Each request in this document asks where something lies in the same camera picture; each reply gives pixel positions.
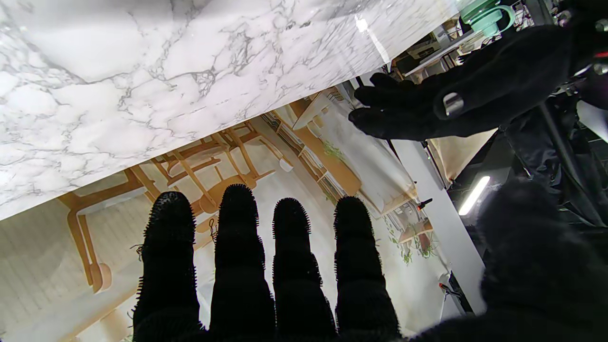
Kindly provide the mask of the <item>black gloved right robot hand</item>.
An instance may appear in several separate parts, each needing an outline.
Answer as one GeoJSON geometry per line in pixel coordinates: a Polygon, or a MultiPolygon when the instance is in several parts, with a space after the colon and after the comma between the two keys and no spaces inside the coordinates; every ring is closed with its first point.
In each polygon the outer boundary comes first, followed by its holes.
{"type": "Polygon", "coordinates": [[[363,202],[337,202],[337,305],[322,292],[310,222],[295,199],[275,207],[272,288],[252,191],[228,186],[219,209],[210,327],[199,320],[195,218],[180,192],[152,206],[139,247],[135,342],[605,342],[607,266],[528,180],[485,201],[477,228],[489,250],[480,283],[484,313],[450,318],[404,337],[386,289],[363,202]]]}

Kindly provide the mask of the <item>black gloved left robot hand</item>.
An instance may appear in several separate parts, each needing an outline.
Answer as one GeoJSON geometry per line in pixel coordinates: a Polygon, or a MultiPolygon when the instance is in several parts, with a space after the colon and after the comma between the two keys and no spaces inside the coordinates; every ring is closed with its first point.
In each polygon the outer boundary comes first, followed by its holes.
{"type": "Polygon", "coordinates": [[[378,139],[465,138],[508,123],[546,100],[570,71],[572,31],[534,26],[476,51],[465,62],[421,84],[374,74],[354,95],[348,115],[378,139]]]}

